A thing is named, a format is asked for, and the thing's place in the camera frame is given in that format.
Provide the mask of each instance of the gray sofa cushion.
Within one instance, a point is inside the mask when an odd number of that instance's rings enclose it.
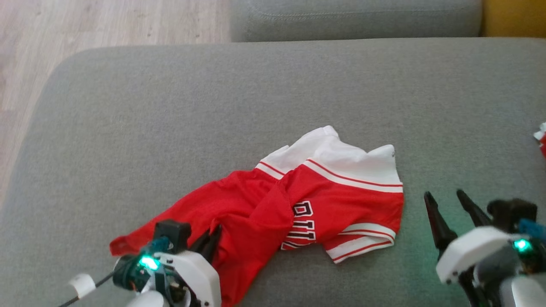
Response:
[[[313,128],[393,144],[405,186],[393,247],[334,265],[320,246],[278,252],[243,306],[462,306],[435,275],[423,193],[459,232],[478,204],[521,197],[546,221],[546,42],[377,39],[98,49],[65,60],[38,102],[0,214],[5,306],[53,306],[108,243],[202,184],[250,169]],[[111,283],[78,306],[124,306]]]
[[[474,37],[482,0],[232,0],[235,42]]]

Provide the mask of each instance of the black cable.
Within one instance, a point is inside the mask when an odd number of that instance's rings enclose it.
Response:
[[[112,276],[114,274],[116,274],[118,271],[122,270],[125,268],[125,266],[127,266],[129,263],[132,263],[133,260],[135,260],[136,258],[140,257],[140,255],[138,256],[135,256],[131,259],[129,259],[126,263],[124,263],[123,265],[121,265],[119,268],[113,270],[112,272],[110,272],[110,274],[106,275],[105,278],[99,280],[98,282],[95,283],[95,288],[98,288],[100,285],[104,284],[105,282],[107,282],[110,278],[112,278]],[[71,300],[67,301],[66,303],[64,304],[61,304],[59,305],[59,307],[67,307],[67,306],[70,306],[72,304],[74,304],[75,302],[77,302],[80,298],[78,296],[72,298]]]

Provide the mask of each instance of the mustard yellow fabric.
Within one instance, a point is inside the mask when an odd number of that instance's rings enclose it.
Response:
[[[484,0],[483,14],[483,36],[546,38],[546,0]]]

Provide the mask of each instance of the wooden floor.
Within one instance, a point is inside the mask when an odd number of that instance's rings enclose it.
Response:
[[[0,0],[0,208],[52,70],[82,50],[225,43],[229,0]]]

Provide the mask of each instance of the green led light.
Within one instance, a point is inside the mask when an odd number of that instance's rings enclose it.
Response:
[[[533,246],[525,239],[517,240],[513,244],[518,253],[526,253],[533,250]]]
[[[138,263],[152,271],[157,271],[157,269],[159,269],[159,261],[149,256],[142,257]]]

